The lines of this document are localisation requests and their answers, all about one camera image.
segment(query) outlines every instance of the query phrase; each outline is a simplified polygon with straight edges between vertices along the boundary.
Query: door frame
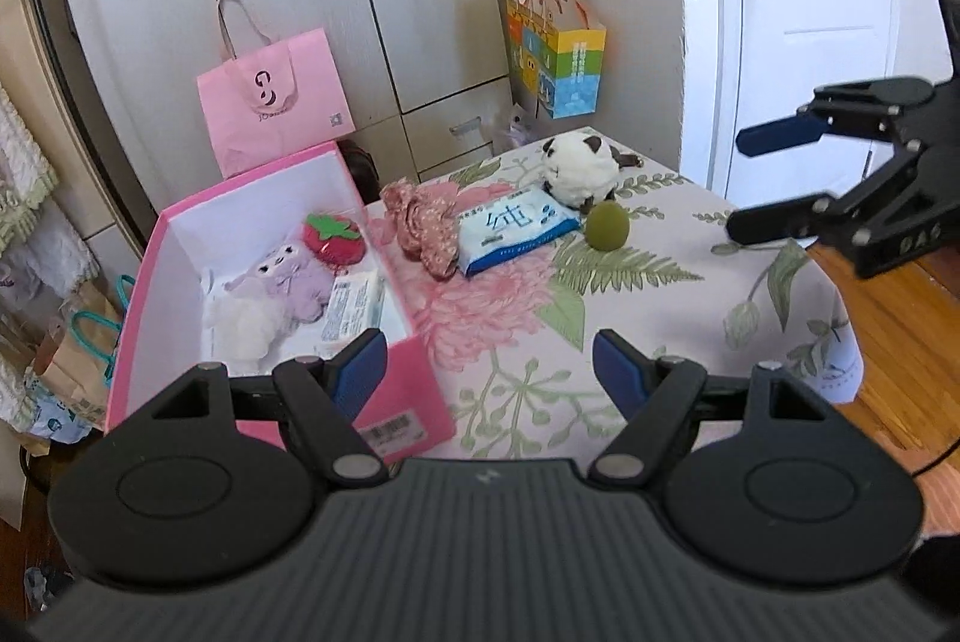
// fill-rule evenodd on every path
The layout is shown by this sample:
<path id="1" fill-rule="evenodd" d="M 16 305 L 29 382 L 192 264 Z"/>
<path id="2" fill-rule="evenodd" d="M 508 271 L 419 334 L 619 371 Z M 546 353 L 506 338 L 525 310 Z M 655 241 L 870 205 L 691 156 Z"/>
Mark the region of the door frame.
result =
<path id="1" fill-rule="evenodd" d="M 683 3 L 685 69 L 680 171 L 719 196 L 726 196 L 740 99 L 744 0 Z M 885 61 L 888 76 L 893 74 L 896 60 L 899 12 L 901 0 L 891 0 Z"/>

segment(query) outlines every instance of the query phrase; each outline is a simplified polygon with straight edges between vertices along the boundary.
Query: panda plush toy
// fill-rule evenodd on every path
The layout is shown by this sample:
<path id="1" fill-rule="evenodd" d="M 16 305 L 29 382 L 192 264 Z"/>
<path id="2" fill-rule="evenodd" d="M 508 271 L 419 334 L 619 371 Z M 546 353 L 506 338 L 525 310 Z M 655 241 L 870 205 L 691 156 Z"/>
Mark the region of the panda plush toy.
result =
<path id="1" fill-rule="evenodd" d="M 563 133 L 544 144 L 544 191 L 586 214 L 594 204 L 613 200 L 621 169 L 640 165 L 640 157 L 622 154 L 597 135 Z"/>

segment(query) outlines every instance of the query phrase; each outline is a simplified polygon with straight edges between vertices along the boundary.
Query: pink scrunchie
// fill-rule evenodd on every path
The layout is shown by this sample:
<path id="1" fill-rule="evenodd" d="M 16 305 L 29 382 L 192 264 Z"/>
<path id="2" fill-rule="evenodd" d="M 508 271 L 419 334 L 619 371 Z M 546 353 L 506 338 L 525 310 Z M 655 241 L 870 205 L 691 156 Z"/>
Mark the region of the pink scrunchie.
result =
<path id="1" fill-rule="evenodd" d="M 387 216 L 397 225 L 397 243 L 410 258 L 420 260 L 427 273 L 441 281 L 456 273 L 457 218 L 454 201 L 430 196 L 406 179 L 380 191 Z"/>

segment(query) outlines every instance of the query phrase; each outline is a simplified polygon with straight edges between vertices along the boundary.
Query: purple plush toy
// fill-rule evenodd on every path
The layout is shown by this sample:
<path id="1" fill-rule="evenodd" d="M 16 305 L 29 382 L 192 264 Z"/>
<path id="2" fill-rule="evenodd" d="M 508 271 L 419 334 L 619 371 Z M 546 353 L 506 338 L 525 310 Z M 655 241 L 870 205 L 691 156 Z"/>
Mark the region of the purple plush toy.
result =
<path id="1" fill-rule="evenodd" d="M 288 241 L 224 289 L 248 296 L 265 292 L 283 300 L 288 318 L 315 322 L 330 302 L 333 274 L 300 241 Z"/>

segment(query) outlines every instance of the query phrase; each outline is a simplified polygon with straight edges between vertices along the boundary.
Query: ribbed black surface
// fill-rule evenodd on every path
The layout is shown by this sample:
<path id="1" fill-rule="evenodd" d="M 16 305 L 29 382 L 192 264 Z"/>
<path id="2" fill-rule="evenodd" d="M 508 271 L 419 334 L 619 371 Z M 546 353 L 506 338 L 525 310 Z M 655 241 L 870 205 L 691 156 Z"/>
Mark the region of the ribbed black surface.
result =
<path id="1" fill-rule="evenodd" d="M 341 493 L 298 546 L 189 595 L 74 588 L 48 642 L 923 642 L 944 630 L 894 581 L 765 591 L 707 569 L 642 498 L 571 464 L 408 461 Z"/>

